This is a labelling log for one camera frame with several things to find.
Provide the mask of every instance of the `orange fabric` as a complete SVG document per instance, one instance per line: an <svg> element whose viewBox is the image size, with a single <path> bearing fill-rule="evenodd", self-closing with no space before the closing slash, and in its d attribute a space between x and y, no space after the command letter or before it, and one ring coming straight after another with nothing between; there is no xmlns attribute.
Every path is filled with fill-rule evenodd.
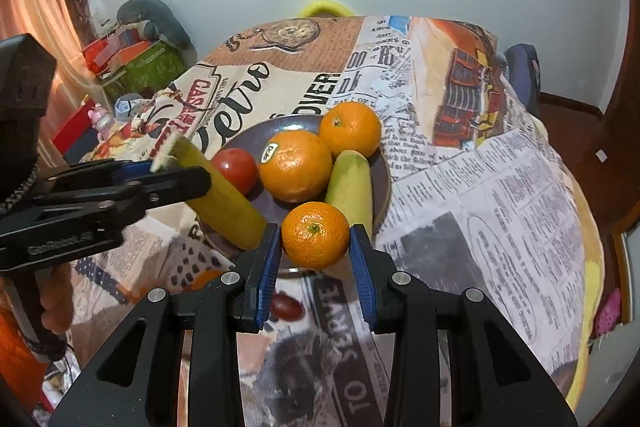
<svg viewBox="0 0 640 427"><path fill-rule="evenodd" d="M0 375L27 411L38 404L46 368L24 345L14 316L0 309Z"/></svg>
<svg viewBox="0 0 640 427"><path fill-rule="evenodd" d="M110 103L84 61L64 0L0 0L0 39L22 33L30 33L58 62L47 113L40 120L38 153L47 166L63 166L66 162L51 142L58 129L86 94L103 107Z"/></svg>

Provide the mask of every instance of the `mandarin orange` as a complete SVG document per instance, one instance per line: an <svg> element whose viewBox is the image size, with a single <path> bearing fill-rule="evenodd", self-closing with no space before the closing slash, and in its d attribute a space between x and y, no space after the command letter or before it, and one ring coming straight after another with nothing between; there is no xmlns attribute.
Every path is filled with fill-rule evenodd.
<svg viewBox="0 0 640 427"><path fill-rule="evenodd" d="M318 134L334 158L346 150L357 151L368 158L380 145L382 124L367 105L341 102L324 115Z"/></svg>
<svg viewBox="0 0 640 427"><path fill-rule="evenodd" d="M349 246L349 221L332 204L309 201L282 222L282 246L298 266L322 270L337 263Z"/></svg>
<svg viewBox="0 0 640 427"><path fill-rule="evenodd" d="M187 291L202 290L210 280L215 279L221 274L222 272L218 270L214 270L214 269L205 270L204 272L201 272L198 275L196 275L196 278L193 280L193 282L191 282L190 285L187 286L186 290Z"/></svg>
<svg viewBox="0 0 640 427"><path fill-rule="evenodd" d="M258 165L264 188L287 203L318 196L329 183L332 168L327 144L305 130L277 133L265 146Z"/></svg>

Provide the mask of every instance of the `dark plate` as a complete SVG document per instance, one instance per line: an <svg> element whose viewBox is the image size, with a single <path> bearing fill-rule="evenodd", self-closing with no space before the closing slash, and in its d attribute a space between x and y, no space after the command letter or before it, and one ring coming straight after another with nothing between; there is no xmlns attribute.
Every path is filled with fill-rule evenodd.
<svg viewBox="0 0 640 427"><path fill-rule="evenodd" d="M294 114L273 118L272 120L260 122L235 135L222 149L239 147L251 153L256 163L258 163L260 156L262 156L264 146L274 134L281 131L297 129L305 129L318 134L321 120L321 116L314 114ZM386 208L388 207L389 198L391 197L391 175L385 157L380 153L380 150L376 151L375 154L369 158L369 165L371 167L371 182L373 185L373 228L377 230L385 218ZM278 225L282 223L282 220L289 214L289 211L299 204L284 203L283 201L273 199L270 193L262 187L260 181L258 181L254 189L247 195L247 198L269 223L277 223ZM322 195L318 199L323 200L324 196ZM198 220L198 222L211 246L234 263L242 253L242 250L232 245L208 225L200 220ZM300 268L294 265L286 255L282 255L279 271L280 276L300 275L306 271L308 271L306 268Z"/></svg>

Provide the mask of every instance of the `human hand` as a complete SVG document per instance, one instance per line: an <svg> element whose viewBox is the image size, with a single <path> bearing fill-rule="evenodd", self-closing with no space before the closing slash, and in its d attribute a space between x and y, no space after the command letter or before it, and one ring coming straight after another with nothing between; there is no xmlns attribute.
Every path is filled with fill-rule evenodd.
<svg viewBox="0 0 640 427"><path fill-rule="evenodd" d="M0 279L0 291L4 289L4 282ZM71 266L69 263L56 266L49 280L44 283L40 293L40 304L44 308L41 321L42 325L56 335L62 335L71 326L74 316L74 304L72 300L73 287L71 286ZM2 305L11 309L2 293Z"/></svg>

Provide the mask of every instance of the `tablecloth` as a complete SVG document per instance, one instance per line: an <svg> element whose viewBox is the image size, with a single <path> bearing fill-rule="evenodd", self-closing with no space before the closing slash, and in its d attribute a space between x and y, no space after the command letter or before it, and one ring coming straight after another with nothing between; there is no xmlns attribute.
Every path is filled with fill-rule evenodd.
<svg viewBox="0 0 640 427"><path fill-rule="evenodd" d="M256 26L156 93L87 159L153 157L172 129L212 157L268 118L367 103L383 122L392 176L376 246L438 289L482 288L575 408L602 292L602 245L580 187L501 75L496 45L476 25L422 17ZM76 265L72 339L81 363L147 289L181 291L202 270L229 266L188 207L151 214L158 221L130 232L129 247ZM276 289L302 302L306 315L239 335L247 425L381 425L393 339L367 330L348 266L278 280Z"/></svg>

